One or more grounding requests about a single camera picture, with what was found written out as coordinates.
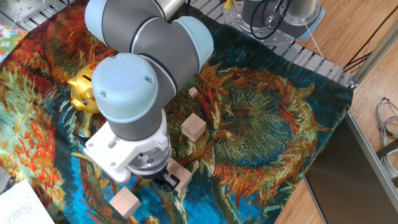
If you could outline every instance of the painted fabric mat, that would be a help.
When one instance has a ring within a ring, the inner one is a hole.
[[[165,110],[172,157],[193,180],[177,195],[133,177],[127,187],[142,205],[125,220],[108,203],[122,186],[75,137],[91,136],[105,119],[72,107],[67,81],[116,53],[86,30],[85,5],[77,1],[44,22],[4,62],[0,166],[18,182],[28,179],[57,223],[274,223],[353,93],[192,9],[215,53]],[[196,98],[188,94],[193,86]],[[180,128],[191,113],[207,123],[196,142]]]

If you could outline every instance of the gold piggy bank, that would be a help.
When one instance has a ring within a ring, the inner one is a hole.
[[[100,112],[91,85],[91,78],[98,64],[99,62],[94,62],[85,66],[75,77],[68,81],[68,84],[72,86],[70,90],[71,104],[78,110],[84,110],[89,113]]]

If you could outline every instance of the metal pole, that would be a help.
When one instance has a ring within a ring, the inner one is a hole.
[[[380,41],[379,45],[373,50],[361,66],[358,72],[354,75],[353,82],[359,85],[365,77],[374,69],[380,60],[390,51],[391,47],[398,40],[398,21],[391,27],[390,31]]]

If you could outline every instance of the wooden cube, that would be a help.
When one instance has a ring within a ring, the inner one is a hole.
[[[169,164],[167,164],[167,171],[169,175],[174,175],[180,179],[180,183],[175,188],[178,193],[183,192],[192,180],[192,173],[172,158],[170,158]]]
[[[125,218],[128,219],[141,202],[127,187],[123,187],[110,201],[110,204]]]
[[[182,123],[181,130],[182,133],[192,141],[196,141],[206,131],[206,122],[200,119],[196,114],[191,114],[191,116]]]
[[[198,90],[195,87],[191,88],[189,90],[189,95],[191,95],[192,97],[197,96],[198,95]]]

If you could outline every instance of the metal grate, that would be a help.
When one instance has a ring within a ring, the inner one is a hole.
[[[0,0],[0,23],[11,26],[21,6],[21,0]],[[17,20],[18,27],[31,31],[42,24],[53,13],[57,13],[68,5],[67,0],[57,0],[57,8],[54,8],[54,0],[24,0],[20,16]]]
[[[57,8],[55,12],[58,12],[67,6],[67,1],[57,0]],[[54,10],[54,1],[49,4],[44,10],[38,11],[34,16],[31,16],[24,22],[17,23],[19,27],[27,31],[35,29],[38,25],[46,21],[52,16]],[[220,24],[225,24],[225,18],[223,15],[223,4],[219,0],[192,0],[191,5],[208,17],[214,19]],[[13,21],[7,19],[4,16],[0,16],[0,23],[8,25],[12,24]],[[286,60],[293,62],[297,65],[303,66],[311,71],[317,72],[324,77],[327,77],[333,81],[340,83],[343,86],[349,86],[353,75],[351,73],[345,73],[345,71],[328,60],[323,61],[321,56],[306,49],[298,43],[293,43],[288,46],[272,47],[268,46],[275,54],[280,55]]]

